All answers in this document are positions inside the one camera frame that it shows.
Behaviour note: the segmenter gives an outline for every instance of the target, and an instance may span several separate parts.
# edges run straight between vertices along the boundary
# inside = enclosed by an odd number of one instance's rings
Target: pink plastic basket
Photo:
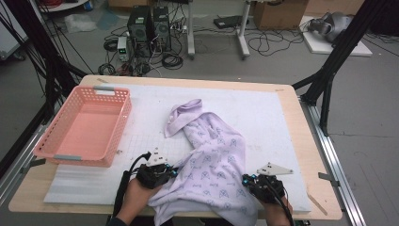
[[[33,154],[59,164],[110,167],[131,109],[128,89],[75,87]]]

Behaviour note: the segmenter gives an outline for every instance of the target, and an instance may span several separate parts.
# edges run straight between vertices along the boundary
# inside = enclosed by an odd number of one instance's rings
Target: brown box
[[[363,2],[364,0],[310,0],[305,14],[322,16],[327,12],[340,11],[355,15]]]
[[[285,0],[277,6],[257,3],[253,21],[260,30],[298,29],[308,2],[309,0]]]
[[[111,8],[132,9],[133,6],[152,6],[153,0],[108,0]]]

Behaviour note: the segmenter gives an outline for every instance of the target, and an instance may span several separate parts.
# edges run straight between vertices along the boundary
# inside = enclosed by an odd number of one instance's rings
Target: folded cloth
[[[169,180],[149,200],[161,225],[177,212],[214,211],[233,225],[253,226],[258,210],[241,184],[245,173],[244,138],[211,112],[201,112],[202,101],[172,108],[165,136],[183,129],[195,148],[174,167],[178,177]]]

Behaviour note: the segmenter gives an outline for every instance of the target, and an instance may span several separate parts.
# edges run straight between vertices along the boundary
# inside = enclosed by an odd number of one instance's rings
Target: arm
[[[285,205],[293,213],[293,207],[285,197],[281,198]],[[268,226],[290,226],[290,220],[285,216],[284,210],[279,204],[261,202],[266,213],[266,223]]]
[[[161,189],[161,186],[155,189],[148,189],[141,185],[137,179],[129,182],[123,205],[116,218],[109,221],[108,226],[129,225],[132,220],[146,207],[150,197]]]

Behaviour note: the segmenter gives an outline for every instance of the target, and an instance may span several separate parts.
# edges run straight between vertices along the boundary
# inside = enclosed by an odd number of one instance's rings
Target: lavender cloth
[[[245,173],[245,140],[216,114],[202,113],[201,100],[172,108],[165,136],[183,129],[195,148],[183,156],[177,178],[149,200],[155,225],[177,212],[214,211],[233,225],[253,226],[258,210],[241,184]]]

